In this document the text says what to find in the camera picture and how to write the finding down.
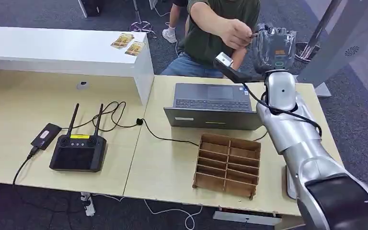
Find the card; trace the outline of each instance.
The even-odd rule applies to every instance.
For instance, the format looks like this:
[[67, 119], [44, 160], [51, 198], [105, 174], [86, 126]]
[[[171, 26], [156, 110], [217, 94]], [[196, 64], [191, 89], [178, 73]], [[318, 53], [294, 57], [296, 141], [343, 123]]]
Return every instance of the card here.
[[129, 54], [129, 55], [133, 55], [133, 56], [137, 56], [140, 51], [142, 50], [142, 48], [144, 47], [144, 43], [143, 42], [134, 42], [129, 49], [127, 49], [127, 51], [125, 52], [125, 54]]
[[113, 46], [117, 49], [122, 49], [122, 48], [126, 47], [129, 44], [129, 42], [131, 42], [133, 40], [133, 38], [135, 38], [133, 36], [133, 34], [121, 33], [119, 38], [116, 41], [114, 41], [111, 44], [111, 46]]

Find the white desk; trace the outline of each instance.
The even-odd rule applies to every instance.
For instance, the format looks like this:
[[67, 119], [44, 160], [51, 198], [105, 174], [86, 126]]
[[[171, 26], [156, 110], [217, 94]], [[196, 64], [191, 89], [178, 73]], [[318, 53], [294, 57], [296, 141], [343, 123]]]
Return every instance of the white desk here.
[[0, 69], [132, 77], [143, 104], [153, 82], [146, 33], [131, 33], [144, 42], [139, 55], [111, 46], [120, 31], [0, 27]]

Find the wooden desk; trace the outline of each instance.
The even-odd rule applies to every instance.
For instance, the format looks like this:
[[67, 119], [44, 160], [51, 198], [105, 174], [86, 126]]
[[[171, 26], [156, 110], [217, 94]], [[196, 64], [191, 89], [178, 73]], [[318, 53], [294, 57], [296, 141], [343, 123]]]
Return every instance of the wooden desk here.
[[[173, 104], [174, 86], [177, 82], [231, 84], [230, 80], [225, 79], [156, 76], [145, 119], [150, 129], [159, 137], [198, 143], [204, 132], [251, 140], [261, 137], [266, 132], [264, 127], [256, 131], [170, 127], [163, 107]], [[258, 96], [264, 91], [263, 84], [248, 85]], [[316, 121], [322, 127], [324, 147], [342, 163], [314, 88], [311, 84], [297, 84], [297, 91], [302, 94]], [[252, 99], [251, 102], [255, 107], [256, 101]], [[285, 166], [283, 157], [276, 153], [268, 135], [260, 142], [262, 144], [260, 179], [256, 196], [253, 200], [249, 200], [202, 188], [193, 189], [197, 147], [186, 143], [158, 140], [147, 130], [142, 129], [124, 196], [299, 216], [297, 203], [288, 198], [282, 188], [282, 170]]]
[[[89, 88], [77, 90], [81, 81], [88, 82]], [[76, 103], [80, 103], [80, 108], [75, 125], [92, 119], [101, 103], [107, 105], [111, 101], [126, 101], [120, 124], [134, 124], [145, 111], [134, 88], [133, 78], [0, 70], [0, 183], [12, 183], [32, 147], [30, 142], [47, 123], [69, 126]], [[112, 126], [110, 116], [104, 115], [101, 128]], [[73, 133], [91, 134], [93, 131], [94, 126], [88, 124]], [[39, 151], [24, 167], [17, 184], [121, 196], [139, 131], [138, 126], [100, 132], [108, 146], [103, 169], [97, 173], [50, 169], [55, 139], [46, 151]]]

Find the jeans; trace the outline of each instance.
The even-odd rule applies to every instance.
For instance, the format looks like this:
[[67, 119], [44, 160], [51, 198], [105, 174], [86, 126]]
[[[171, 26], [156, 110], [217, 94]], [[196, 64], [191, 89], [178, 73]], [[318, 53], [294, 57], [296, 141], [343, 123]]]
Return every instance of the jeans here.
[[180, 53], [178, 58], [161, 72], [161, 75], [203, 77], [203, 78], [222, 78], [223, 74], [217, 69], [206, 68], [194, 62], [185, 52]]

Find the chair leg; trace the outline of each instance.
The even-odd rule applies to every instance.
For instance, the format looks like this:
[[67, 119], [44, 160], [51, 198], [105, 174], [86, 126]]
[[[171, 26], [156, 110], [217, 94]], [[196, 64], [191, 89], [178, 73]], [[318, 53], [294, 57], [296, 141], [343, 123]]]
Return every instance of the chair leg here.
[[137, 22], [134, 22], [130, 25], [129, 31], [131, 32], [146, 32], [147, 34], [153, 34], [153, 38], [157, 38], [156, 33], [153, 31], [153, 26], [151, 23], [147, 21], [142, 21], [140, 19], [140, 13], [138, 10], [138, 6], [136, 4], [136, 0], [133, 0], [133, 4], [135, 5], [135, 14]]

